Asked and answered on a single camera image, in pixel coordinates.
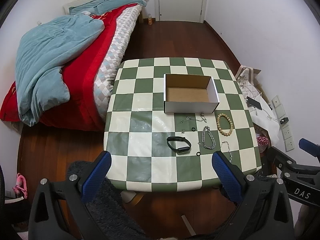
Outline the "black fitness band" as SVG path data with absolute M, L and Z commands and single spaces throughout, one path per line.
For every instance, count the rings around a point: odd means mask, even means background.
M 167 146 L 177 154 L 185 154 L 191 150 L 191 142 L 185 137 L 167 137 Z

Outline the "black charger plug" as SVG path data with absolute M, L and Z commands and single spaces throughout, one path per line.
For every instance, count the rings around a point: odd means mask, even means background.
M 288 122 L 289 122 L 288 117 L 283 117 L 282 119 L 279 120 L 280 125 L 284 125 Z

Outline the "red white plastic bag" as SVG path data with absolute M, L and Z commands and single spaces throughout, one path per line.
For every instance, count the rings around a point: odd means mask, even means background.
M 259 152 L 263 153 L 269 146 L 268 136 L 263 135 L 263 133 L 256 133 L 256 139 L 258 143 Z

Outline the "green white checkered tablecloth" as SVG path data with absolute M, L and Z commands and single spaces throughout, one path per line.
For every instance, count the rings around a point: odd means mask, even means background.
M 164 74 L 214 79 L 220 104 L 212 114 L 164 112 Z M 191 150 L 177 154 L 167 137 L 185 137 Z M 256 133 L 227 63 L 188 57 L 124 61 L 106 113 L 104 149 L 112 157 L 108 179 L 121 190 L 189 191 L 217 185 L 212 155 L 221 151 L 245 174 L 261 168 Z

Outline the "dark fuzzy cloth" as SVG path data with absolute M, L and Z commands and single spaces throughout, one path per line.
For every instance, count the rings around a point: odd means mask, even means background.
M 103 180 L 97 194 L 91 202 L 86 203 L 86 207 L 108 239 L 148 239 L 125 210 L 120 191 L 109 179 Z

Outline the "black smartphone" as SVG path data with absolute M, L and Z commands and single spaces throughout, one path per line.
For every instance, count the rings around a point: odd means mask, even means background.
M 262 106 L 261 106 L 260 102 L 258 102 L 257 100 L 254 100 L 250 97 L 247 97 L 247 104 L 251 107 L 255 107 L 259 110 L 262 110 Z

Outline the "checkered mattress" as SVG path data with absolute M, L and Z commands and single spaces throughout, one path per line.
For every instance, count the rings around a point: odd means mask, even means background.
M 124 56 L 130 36 L 135 28 L 142 5 L 123 10 L 116 19 L 116 30 L 110 47 L 100 65 L 94 81 L 94 101 L 100 117 L 105 120 L 114 80 Z

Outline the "white cardboard box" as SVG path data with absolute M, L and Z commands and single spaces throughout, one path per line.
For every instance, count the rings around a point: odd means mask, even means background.
M 220 104 L 211 76 L 164 74 L 164 112 L 212 114 Z

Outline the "white patterned bag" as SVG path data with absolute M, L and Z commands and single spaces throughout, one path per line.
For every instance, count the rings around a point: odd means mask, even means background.
M 267 104 L 270 103 L 268 100 L 262 85 L 257 81 L 257 76 L 261 72 L 259 69 L 247 67 L 241 65 L 235 75 L 235 79 L 244 94 L 244 97 L 249 96 L 256 98 L 261 96 Z

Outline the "red bed sheet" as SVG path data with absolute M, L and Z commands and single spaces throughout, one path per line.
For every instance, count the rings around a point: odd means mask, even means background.
M 85 51 L 62 67 L 61 74 L 70 89 L 70 100 L 43 112 L 38 123 L 83 131 L 104 129 L 105 120 L 98 114 L 94 101 L 94 81 L 114 36 L 117 17 L 124 9 L 134 5 L 138 3 L 90 16 L 92 20 L 102 20 L 107 28 Z M 3 100 L 1 120 L 22 122 L 18 118 L 16 78 Z

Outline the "teal blanket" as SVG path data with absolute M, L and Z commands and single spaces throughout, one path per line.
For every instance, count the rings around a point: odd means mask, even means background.
M 28 31 L 20 40 L 15 77 L 18 118 L 28 126 L 39 122 L 43 112 L 70 100 L 62 67 L 78 57 L 106 30 L 102 15 L 122 5 L 144 0 L 93 0 L 69 8 L 63 15 Z

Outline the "orange bottle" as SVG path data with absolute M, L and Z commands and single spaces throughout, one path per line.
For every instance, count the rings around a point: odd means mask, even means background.
M 153 24 L 152 15 L 148 14 L 148 25 L 152 25 L 152 24 Z

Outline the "white door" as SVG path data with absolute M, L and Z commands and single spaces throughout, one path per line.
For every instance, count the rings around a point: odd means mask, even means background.
M 155 0 L 156 20 L 202 23 L 207 0 Z

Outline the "white wall socket strip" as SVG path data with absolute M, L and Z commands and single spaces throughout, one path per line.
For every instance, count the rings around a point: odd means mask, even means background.
M 271 102 L 280 125 L 280 131 L 283 136 L 285 151 L 292 151 L 295 149 L 295 142 L 289 124 L 289 118 L 285 112 L 284 106 L 281 103 L 280 97 L 278 95 L 276 95 Z

